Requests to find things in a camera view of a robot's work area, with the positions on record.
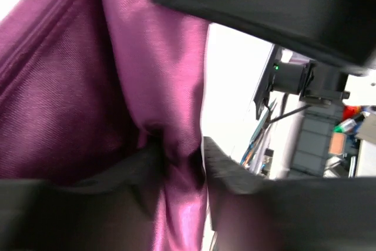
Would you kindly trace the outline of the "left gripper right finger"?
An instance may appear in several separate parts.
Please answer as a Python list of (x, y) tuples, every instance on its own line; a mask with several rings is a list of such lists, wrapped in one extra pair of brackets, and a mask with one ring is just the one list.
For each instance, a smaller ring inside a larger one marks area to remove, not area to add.
[(375, 179), (268, 180), (203, 146), (220, 250), (375, 249)]

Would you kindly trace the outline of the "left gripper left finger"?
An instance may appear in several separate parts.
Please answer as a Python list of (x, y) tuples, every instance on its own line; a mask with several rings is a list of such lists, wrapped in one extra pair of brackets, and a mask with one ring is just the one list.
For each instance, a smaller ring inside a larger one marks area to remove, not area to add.
[(71, 187), (1, 180), (1, 249), (150, 250), (162, 174), (151, 142)]

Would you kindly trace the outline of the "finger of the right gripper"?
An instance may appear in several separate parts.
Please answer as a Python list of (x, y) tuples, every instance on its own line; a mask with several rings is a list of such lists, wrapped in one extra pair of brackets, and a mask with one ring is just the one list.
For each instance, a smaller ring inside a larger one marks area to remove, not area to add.
[(375, 0), (154, 0), (348, 71), (375, 67)]

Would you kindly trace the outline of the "purple cloth napkin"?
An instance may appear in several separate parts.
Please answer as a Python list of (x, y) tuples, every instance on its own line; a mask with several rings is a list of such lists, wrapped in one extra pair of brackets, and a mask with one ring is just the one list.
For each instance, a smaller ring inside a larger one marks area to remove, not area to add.
[(1, 23), (1, 180), (71, 187), (156, 142), (150, 250), (200, 250), (207, 28), (151, 0), (21, 0)]

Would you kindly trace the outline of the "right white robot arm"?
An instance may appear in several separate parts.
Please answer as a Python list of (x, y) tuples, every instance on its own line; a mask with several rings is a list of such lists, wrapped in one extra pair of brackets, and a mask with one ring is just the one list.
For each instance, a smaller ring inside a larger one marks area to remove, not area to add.
[(365, 75), (375, 62), (375, 0), (154, 1), (310, 58), (291, 66), (272, 54), (254, 98), (257, 113), (270, 91), (313, 105), (350, 99), (347, 76)]

